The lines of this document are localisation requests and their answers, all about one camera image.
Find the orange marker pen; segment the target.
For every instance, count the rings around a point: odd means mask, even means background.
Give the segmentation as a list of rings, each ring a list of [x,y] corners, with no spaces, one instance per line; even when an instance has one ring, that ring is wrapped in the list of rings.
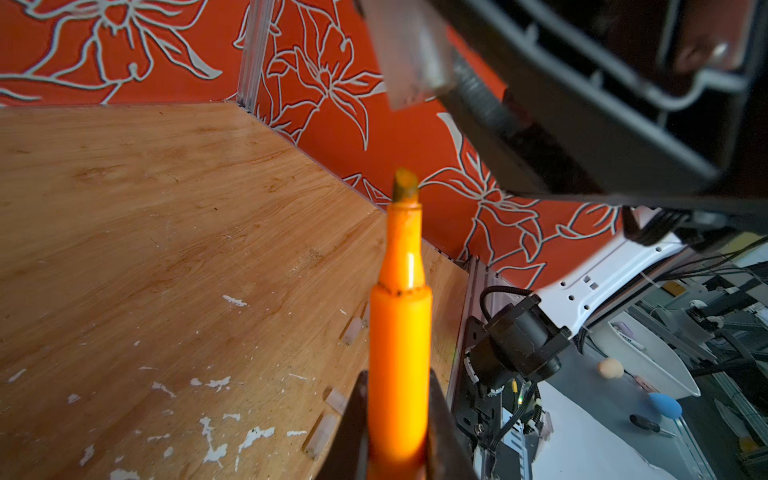
[[[370,297],[370,479],[424,475],[433,294],[422,259],[422,214],[418,177],[398,169],[387,208],[386,251]]]

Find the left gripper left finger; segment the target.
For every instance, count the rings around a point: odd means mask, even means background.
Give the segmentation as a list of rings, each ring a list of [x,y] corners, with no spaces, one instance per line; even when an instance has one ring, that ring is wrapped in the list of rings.
[[[368,371],[359,373],[318,480],[365,480],[369,459]]]

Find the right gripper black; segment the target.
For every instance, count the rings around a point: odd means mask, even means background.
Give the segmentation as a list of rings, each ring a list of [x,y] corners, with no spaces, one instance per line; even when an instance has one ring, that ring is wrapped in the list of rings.
[[[763,1],[438,1],[461,56],[440,100],[515,194],[767,205]]]

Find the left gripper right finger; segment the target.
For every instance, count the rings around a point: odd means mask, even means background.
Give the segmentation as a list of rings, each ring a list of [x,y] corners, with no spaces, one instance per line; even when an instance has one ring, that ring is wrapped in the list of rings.
[[[426,437],[426,479],[478,479],[469,454],[458,438],[459,434],[437,375],[431,370]]]

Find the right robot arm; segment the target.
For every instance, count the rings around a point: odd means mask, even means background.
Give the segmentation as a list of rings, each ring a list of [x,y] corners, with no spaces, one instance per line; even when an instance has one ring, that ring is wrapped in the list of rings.
[[[605,204],[624,228],[537,289],[577,332],[653,265],[767,229],[763,1],[438,1],[506,85],[456,58],[441,102],[499,185]]]

